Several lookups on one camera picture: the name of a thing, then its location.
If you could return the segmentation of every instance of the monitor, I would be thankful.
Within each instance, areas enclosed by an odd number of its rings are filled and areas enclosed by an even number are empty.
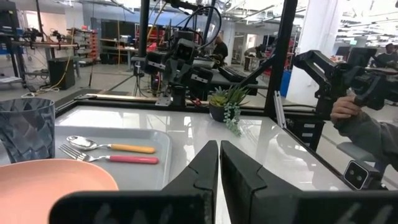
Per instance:
[[[347,63],[352,66],[367,67],[371,57],[375,56],[377,49],[367,47],[353,47],[348,55]]]

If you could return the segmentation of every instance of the gray tray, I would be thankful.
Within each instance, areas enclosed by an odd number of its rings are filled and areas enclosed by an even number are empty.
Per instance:
[[[113,176],[120,190],[160,190],[169,182],[172,140],[169,135],[162,131],[150,129],[56,126],[56,158],[69,158],[58,149],[58,146],[62,143],[67,143],[66,138],[71,135],[89,138],[94,140],[97,144],[113,143],[155,147],[154,154],[114,151],[106,148],[85,151],[86,154],[91,156],[153,156],[159,159],[159,163],[156,165],[110,162],[106,160],[94,161],[94,164],[102,167]]]

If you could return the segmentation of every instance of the yellow spoon handle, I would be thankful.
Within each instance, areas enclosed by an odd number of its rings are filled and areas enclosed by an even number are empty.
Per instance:
[[[122,145],[122,144],[111,144],[110,145],[112,150],[120,150],[120,151],[130,151],[130,152],[140,152],[140,153],[154,153],[154,147],[148,146],[129,146],[129,145]]]

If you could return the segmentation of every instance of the blue bin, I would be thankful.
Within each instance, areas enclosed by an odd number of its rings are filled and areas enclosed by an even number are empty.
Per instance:
[[[287,96],[287,90],[289,89],[290,77],[292,76],[291,71],[284,71],[282,77],[282,83],[280,84],[280,95],[283,97]]]

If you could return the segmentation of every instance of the plant pot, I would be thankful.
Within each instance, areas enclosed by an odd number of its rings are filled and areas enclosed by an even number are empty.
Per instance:
[[[220,106],[214,106],[212,104],[209,104],[209,110],[210,110],[210,115],[211,117],[218,122],[224,122],[225,116],[225,109],[224,107],[220,107]],[[234,111],[231,112],[231,115],[229,116],[229,118],[233,118],[234,117]]]

